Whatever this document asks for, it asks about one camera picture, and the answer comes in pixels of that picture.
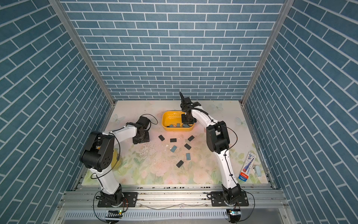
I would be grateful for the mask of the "light blue eraser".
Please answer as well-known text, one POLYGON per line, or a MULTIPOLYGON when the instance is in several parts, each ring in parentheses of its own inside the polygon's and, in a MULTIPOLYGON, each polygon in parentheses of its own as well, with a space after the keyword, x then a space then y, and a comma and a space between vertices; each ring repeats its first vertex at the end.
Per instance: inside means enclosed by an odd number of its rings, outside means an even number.
POLYGON ((177 149, 177 146, 173 146, 173 147, 170 149, 170 151, 174 153, 176 149, 177 149))

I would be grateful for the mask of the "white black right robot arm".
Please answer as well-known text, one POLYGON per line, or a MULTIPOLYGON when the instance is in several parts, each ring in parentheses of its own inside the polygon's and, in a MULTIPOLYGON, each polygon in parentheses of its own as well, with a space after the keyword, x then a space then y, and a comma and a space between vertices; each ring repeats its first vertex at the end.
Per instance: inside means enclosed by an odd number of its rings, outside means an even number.
POLYGON ((218 121, 205 112, 199 102, 192 102, 180 93, 182 123, 192 125, 199 122, 206 128, 207 146, 217 158, 222 177, 223 198, 227 204, 235 204, 241 196, 241 187, 237 183, 229 158, 229 134, 224 121, 218 121))

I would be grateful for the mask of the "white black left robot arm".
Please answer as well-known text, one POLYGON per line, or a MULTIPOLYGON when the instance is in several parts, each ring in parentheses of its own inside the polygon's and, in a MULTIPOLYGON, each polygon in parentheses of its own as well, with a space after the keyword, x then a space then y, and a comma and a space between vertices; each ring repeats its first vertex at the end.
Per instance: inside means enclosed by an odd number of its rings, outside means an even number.
POLYGON ((109 132, 93 131, 89 134, 79 160, 95 175, 101 185, 99 199, 112 207, 124 201, 121 184, 115 179, 112 167, 114 145, 132 139, 133 144, 150 141, 151 121, 140 116, 135 123, 128 122, 120 129, 109 132))

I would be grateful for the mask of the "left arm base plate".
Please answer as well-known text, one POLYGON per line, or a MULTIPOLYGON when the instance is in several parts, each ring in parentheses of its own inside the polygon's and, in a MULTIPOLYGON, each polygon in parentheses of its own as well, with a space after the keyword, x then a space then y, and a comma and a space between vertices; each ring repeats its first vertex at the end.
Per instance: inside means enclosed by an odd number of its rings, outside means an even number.
POLYGON ((138 192, 121 192, 115 195, 107 195, 100 192, 96 196, 99 208, 117 208, 117 207, 135 207, 137 203, 138 192))

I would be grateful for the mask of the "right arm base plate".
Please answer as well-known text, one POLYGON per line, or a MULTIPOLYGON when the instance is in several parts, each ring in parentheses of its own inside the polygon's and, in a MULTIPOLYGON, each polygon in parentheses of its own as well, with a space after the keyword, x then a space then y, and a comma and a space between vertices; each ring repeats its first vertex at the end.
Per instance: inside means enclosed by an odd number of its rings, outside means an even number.
POLYGON ((243 191, 239 195, 233 197, 224 195, 224 192, 222 191, 212 191, 209 194, 207 194, 207 198, 211 201, 211 205, 213 207, 249 206, 247 194, 243 191))

